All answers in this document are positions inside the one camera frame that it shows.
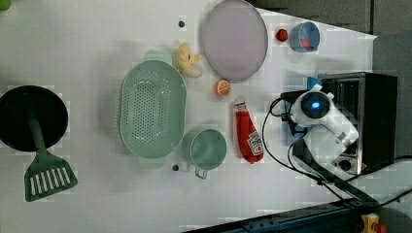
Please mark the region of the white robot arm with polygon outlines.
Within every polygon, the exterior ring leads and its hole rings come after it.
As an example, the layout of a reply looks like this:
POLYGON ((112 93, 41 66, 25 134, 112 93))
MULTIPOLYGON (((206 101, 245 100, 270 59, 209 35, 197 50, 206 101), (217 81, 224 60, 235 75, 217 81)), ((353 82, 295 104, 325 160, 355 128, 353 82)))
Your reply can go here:
POLYGON ((299 166, 320 176, 322 181, 333 183, 365 205, 378 206, 370 195, 349 184, 350 174, 332 164, 360 135, 354 124, 335 107, 334 95, 322 92, 322 88, 315 84, 291 106, 292 121, 298 126, 310 127, 292 146, 292 155, 299 166))

